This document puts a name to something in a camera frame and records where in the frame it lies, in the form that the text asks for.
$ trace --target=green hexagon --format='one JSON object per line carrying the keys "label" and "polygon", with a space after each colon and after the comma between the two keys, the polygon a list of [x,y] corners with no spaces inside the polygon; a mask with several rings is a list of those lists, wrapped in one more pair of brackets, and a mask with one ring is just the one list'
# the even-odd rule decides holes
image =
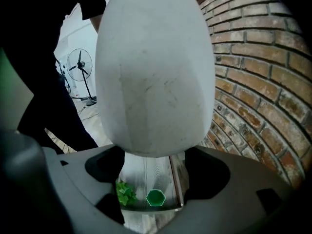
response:
{"label": "green hexagon", "polygon": [[151,189],[146,196],[146,200],[150,206],[162,206],[166,196],[161,190]]}

